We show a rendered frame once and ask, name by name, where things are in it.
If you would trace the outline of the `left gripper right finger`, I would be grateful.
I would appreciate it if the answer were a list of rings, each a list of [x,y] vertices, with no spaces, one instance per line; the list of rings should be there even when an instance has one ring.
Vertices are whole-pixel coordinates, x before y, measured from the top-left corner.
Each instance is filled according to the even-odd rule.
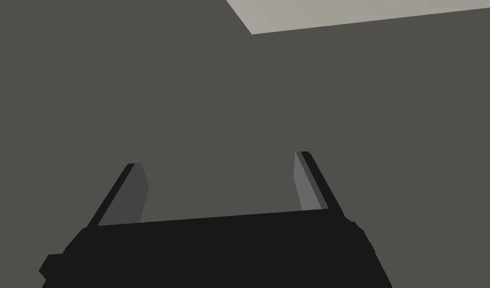
[[[295,152],[293,179],[303,211],[324,210],[333,218],[345,218],[343,209],[310,152]]]

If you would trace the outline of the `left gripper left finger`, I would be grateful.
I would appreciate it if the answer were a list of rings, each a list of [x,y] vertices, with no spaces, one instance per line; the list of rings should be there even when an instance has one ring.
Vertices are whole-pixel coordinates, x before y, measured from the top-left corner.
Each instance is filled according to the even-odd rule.
[[[149,183],[143,164],[127,164],[90,220],[88,227],[140,222],[148,192]]]

